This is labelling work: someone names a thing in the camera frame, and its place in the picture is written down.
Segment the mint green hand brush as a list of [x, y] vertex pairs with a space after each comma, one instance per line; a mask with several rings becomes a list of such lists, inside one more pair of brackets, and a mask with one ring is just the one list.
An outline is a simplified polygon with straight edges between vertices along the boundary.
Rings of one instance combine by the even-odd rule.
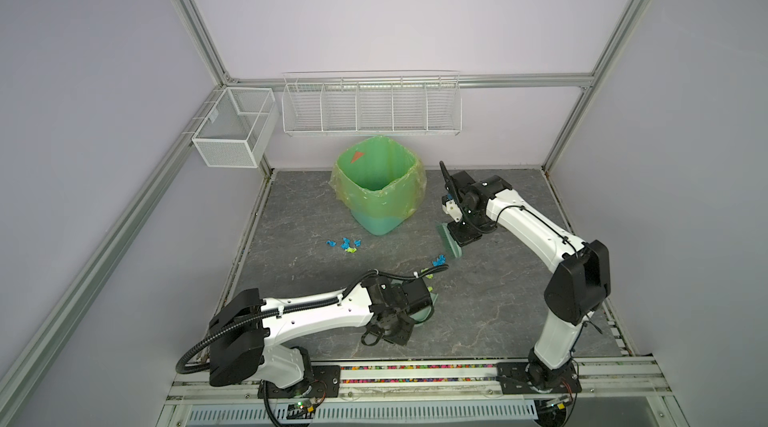
[[462, 247], [452, 237], [451, 232], [448, 228], [448, 224], [438, 223], [437, 232], [442, 243], [444, 244], [444, 248], [446, 250], [446, 256], [450, 256], [451, 258], [454, 258], [454, 259], [461, 258], [463, 255]]

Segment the mint green dustpan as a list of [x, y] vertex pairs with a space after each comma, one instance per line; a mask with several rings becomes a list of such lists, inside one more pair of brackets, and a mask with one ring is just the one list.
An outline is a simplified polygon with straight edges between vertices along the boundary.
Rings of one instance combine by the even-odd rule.
[[433, 316], [436, 298], [437, 295], [434, 292], [431, 292], [429, 305], [413, 315], [413, 319], [417, 325], [427, 322]]

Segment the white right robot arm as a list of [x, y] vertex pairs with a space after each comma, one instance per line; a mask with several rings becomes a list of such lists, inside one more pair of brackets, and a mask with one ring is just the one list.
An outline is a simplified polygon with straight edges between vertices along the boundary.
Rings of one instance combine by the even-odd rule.
[[548, 313], [528, 356], [526, 381], [546, 390], [561, 380], [576, 379], [574, 347], [611, 293], [609, 249], [560, 227], [497, 175], [476, 180], [466, 171], [450, 173], [444, 162], [439, 168], [446, 191], [441, 206], [451, 218], [439, 232], [454, 257], [483, 236], [506, 230], [550, 272], [544, 290]]

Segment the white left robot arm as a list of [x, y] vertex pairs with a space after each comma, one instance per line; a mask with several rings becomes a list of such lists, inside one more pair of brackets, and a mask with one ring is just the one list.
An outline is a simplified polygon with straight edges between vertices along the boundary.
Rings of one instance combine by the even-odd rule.
[[364, 346], [404, 346], [434, 312], [426, 278], [447, 268], [431, 266], [409, 275], [371, 269], [342, 289], [298, 298], [262, 297], [256, 288], [245, 289], [214, 315], [206, 335], [180, 357], [175, 371], [207, 372], [212, 387], [250, 378], [280, 389], [308, 385], [315, 379], [309, 353], [291, 341], [360, 328]]

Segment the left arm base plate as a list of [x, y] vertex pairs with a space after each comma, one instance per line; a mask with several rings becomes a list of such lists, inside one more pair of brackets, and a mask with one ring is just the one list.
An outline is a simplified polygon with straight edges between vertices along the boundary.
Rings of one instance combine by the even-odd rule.
[[298, 399], [298, 398], [336, 398], [341, 387], [341, 366], [337, 364], [313, 364], [305, 377], [297, 384], [279, 388], [270, 383], [267, 389], [259, 387], [258, 398], [264, 398], [267, 392], [269, 399]]

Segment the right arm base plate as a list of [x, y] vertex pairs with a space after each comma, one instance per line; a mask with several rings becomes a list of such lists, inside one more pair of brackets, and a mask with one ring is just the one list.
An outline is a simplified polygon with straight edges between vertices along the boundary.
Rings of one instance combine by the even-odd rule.
[[578, 394], [582, 392], [573, 360], [557, 369], [548, 369], [538, 361], [510, 361], [496, 365], [502, 393], [509, 394]]

